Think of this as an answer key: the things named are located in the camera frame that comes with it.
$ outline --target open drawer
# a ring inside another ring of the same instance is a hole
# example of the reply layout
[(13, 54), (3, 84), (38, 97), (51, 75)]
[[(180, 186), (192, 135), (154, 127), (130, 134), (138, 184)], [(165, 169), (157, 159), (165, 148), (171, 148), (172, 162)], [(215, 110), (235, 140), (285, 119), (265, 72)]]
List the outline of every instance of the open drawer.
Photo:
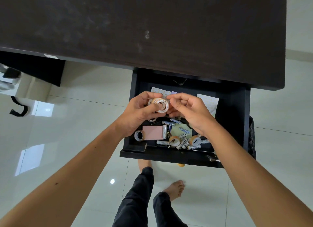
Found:
[[(135, 68), (131, 82), (130, 99), (143, 91), (151, 91), (151, 87), (178, 93), (184, 92), (194, 96), (203, 94), (219, 98), (215, 119), (248, 151), (249, 87), (236, 82), (210, 82), (194, 76)], [(142, 125), (149, 124), (148, 121), (145, 121)], [(140, 153), (128, 150), (127, 147), (135, 143), (134, 135), (126, 137), (120, 157), (223, 168), (220, 162), (210, 161), (208, 158), (207, 155), (214, 156), (214, 149), (211, 144), (205, 144), (206, 152), (202, 152), (160, 147), (155, 145), (155, 141), (148, 141), (145, 152)]]

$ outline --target glossy floor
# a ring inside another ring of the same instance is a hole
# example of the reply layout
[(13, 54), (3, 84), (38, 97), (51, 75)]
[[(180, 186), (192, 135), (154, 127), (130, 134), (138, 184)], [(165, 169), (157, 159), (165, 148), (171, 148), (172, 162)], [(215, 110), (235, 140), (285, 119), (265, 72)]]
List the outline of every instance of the glossy floor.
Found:
[[(313, 208), (313, 132), (309, 126), (313, 98), (308, 96), (313, 92), (309, 83), (313, 64), (287, 60), (286, 66), (285, 89), (251, 91), (251, 115), (258, 127), (257, 158)], [(67, 62), (62, 86), (51, 89), (46, 103), (23, 100), (32, 109), (20, 118), (8, 114), (10, 109), (20, 108), (10, 97), (0, 96), (0, 217), (123, 112), (131, 74), (126, 69)], [(290, 91), (297, 96), (288, 96)], [(136, 160), (119, 157), (122, 144), (72, 226), (112, 225), (122, 198), (139, 174)], [(254, 226), (225, 170), (191, 165), (181, 168), (162, 162), (153, 162), (153, 167), (155, 184), (147, 210), (148, 226), (156, 226), (153, 197), (178, 179), (185, 181), (186, 188), (172, 206), (189, 226)]]

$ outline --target hand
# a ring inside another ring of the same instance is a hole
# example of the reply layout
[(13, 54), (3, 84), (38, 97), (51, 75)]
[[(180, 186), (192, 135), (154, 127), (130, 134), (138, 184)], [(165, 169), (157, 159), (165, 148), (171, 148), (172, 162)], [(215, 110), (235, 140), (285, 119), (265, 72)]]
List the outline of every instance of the hand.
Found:
[(133, 134), (145, 120), (165, 116), (166, 113), (155, 113), (162, 108), (161, 104), (150, 104), (144, 107), (151, 98), (161, 98), (162, 96), (161, 93), (145, 91), (129, 101), (123, 114), (115, 121), (123, 137)]
[(170, 117), (184, 117), (190, 126), (201, 135), (204, 135), (206, 121), (214, 120), (201, 98), (179, 93), (167, 95), (166, 99), (170, 100), (170, 107), (166, 113)]

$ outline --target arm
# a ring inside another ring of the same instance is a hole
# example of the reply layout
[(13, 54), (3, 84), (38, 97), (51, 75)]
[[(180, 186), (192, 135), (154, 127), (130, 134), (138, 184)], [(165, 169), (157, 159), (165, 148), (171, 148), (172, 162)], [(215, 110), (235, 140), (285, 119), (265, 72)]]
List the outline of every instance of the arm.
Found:
[(313, 212), (235, 141), (200, 98), (172, 94), (167, 99), (170, 117), (182, 115), (209, 139), (256, 226), (313, 226)]
[(159, 104), (147, 104), (160, 93), (143, 92), (123, 114), (50, 178), (27, 195), (1, 220), (0, 226), (71, 226), (86, 198), (122, 138), (131, 135)]

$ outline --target bare foot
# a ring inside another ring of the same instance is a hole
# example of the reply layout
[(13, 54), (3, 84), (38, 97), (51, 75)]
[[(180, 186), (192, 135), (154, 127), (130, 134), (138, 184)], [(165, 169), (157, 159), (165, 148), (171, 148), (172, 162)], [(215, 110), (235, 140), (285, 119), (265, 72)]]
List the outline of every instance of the bare foot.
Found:
[(170, 196), (170, 201), (173, 201), (182, 195), (184, 187), (185, 185), (183, 184), (183, 181), (178, 180), (172, 183), (167, 189), (164, 190), (164, 192)]
[(139, 171), (142, 172), (145, 167), (152, 167), (151, 160), (138, 159), (138, 166)]

